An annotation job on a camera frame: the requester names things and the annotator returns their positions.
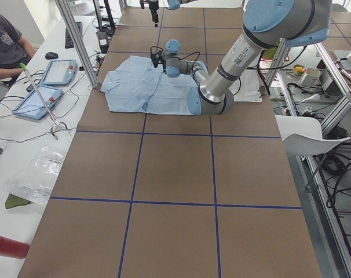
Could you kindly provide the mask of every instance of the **blue cloth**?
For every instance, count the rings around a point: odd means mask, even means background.
[[[130,56],[107,73],[101,91],[112,112],[143,112],[161,115],[192,115],[187,96],[197,88],[189,75],[169,78],[150,58]]]

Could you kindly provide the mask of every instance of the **person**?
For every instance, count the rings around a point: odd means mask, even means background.
[[[0,79],[15,81],[22,72],[19,64],[27,64],[34,54],[29,41],[0,14]]]

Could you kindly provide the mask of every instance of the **red can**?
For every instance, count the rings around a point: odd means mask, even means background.
[[[27,243],[0,236],[0,256],[23,259],[29,248],[30,245]]]

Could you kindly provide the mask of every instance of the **blue control tablet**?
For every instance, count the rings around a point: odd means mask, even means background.
[[[46,85],[37,85],[44,101],[52,109],[62,95],[62,90]],[[42,119],[47,113],[42,100],[39,98],[36,91],[33,89],[22,102],[12,111],[13,114],[21,117],[26,117],[33,120]]]
[[[40,84],[49,86],[66,86],[76,73],[75,60],[52,60],[43,74]]]

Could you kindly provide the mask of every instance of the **white table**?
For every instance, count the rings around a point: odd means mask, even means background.
[[[92,16],[76,16],[76,21],[83,23],[83,42],[86,46],[88,55],[94,55],[100,51],[98,40],[95,35],[95,29],[92,25]],[[49,37],[44,41],[36,55],[27,65],[29,72],[32,74],[37,70],[45,70],[49,60],[45,59],[45,53],[56,52],[60,59],[75,59],[78,66],[81,66],[78,54],[73,49],[64,48],[65,41],[65,24],[61,20]],[[75,83],[80,74],[84,72],[78,71],[74,80],[69,86],[63,87],[62,90],[66,92],[71,85]],[[15,84],[7,93],[7,96],[26,96],[26,87],[28,84]],[[86,76],[74,87],[73,92],[79,96],[79,101],[72,111],[63,117],[61,120],[71,129],[76,127],[88,101],[90,94],[90,83]],[[56,104],[53,112],[57,115],[65,114],[74,104],[77,97],[68,92]],[[10,108],[15,108],[19,101],[16,98],[7,98],[3,101],[4,104]],[[12,112],[3,105],[0,105],[0,116],[10,115]],[[14,115],[7,118],[0,118],[0,138],[10,140],[22,141],[34,136],[38,136],[50,130],[52,126],[51,119],[46,116],[40,121],[31,121],[25,118],[19,118]],[[22,171],[28,165],[30,160],[41,150],[45,145],[51,147],[58,147],[68,150],[70,143],[74,137],[75,131],[61,131],[58,132],[58,141],[50,134],[37,139],[19,143],[11,143],[0,140],[0,146],[3,148],[3,154],[0,156],[0,235],[9,237],[11,239],[19,240],[21,242],[31,243],[35,231],[38,227],[42,217],[45,206],[40,204],[29,204],[23,207],[16,207],[10,210],[5,210],[5,200],[8,196],[6,185],[9,180],[14,177],[19,171]],[[0,277],[1,278],[15,278],[17,277],[23,259],[13,259],[0,256]]]

